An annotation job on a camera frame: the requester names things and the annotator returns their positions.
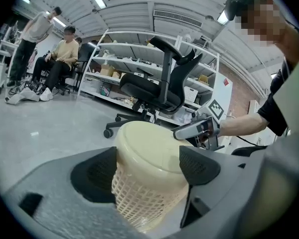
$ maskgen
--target chair base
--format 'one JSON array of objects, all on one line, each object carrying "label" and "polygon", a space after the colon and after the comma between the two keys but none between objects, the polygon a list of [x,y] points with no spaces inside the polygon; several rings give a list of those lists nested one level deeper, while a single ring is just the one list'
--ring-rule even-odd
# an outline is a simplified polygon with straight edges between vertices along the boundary
[{"label": "chair base", "polygon": [[131,116],[131,115],[125,115],[125,114],[117,114],[115,118],[115,122],[112,123],[107,123],[106,124],[106,129],[103,132],[103,135],[105,138],[110,138],[113,136],[113,130],[111,128],[113,127],[120,127],[128,122],[132,121],[149,121],[150,116],[147,115],[147,109],[143,109],[142,114],[140,116]]}]

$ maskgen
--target chair backrest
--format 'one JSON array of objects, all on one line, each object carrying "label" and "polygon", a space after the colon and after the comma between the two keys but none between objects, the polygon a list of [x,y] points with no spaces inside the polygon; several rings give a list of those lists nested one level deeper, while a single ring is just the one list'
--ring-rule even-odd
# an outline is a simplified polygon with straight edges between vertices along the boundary
[{"label": "chair backrest", "polygon": [[186,64],[175,67],[172,71],[168,90],[177,95],[181,100],[180,105],[173,112],[183,106],[185,102],[184,83],[188,78],[188,74],[198,65],[202,56],[200,54]]}]

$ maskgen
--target man in beige shirt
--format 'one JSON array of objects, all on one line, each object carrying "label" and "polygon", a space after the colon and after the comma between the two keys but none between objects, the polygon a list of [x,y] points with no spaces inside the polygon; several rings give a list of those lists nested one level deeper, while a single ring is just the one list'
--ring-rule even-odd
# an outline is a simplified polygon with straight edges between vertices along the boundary
[{"label": "man in beige shirt", "polygon": [[58,81],[60,74],[69,74],[72,63],[78,60],[79,44],[74,40],[75,27],[67,26],[64,29],[64,40],[60,41],[56,48],[46,55],[37,59],[32,80],[40,80],[41,71],[50,68],[50,73],[45,80],[46,89],[40,96],[42,101],[53,99],[52,90]]}]

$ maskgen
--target laundry basket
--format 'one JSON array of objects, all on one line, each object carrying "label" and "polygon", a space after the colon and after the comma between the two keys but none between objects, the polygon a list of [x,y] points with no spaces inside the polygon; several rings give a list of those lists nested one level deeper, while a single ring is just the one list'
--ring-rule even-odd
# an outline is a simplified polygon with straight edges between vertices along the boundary
[{"label": "laundry basket", "polygon": [[117,171],[112,181],[117,209],[140,232],[160,223],[188,192],[172,131],[143,121],[123,125],[115,139]]}]

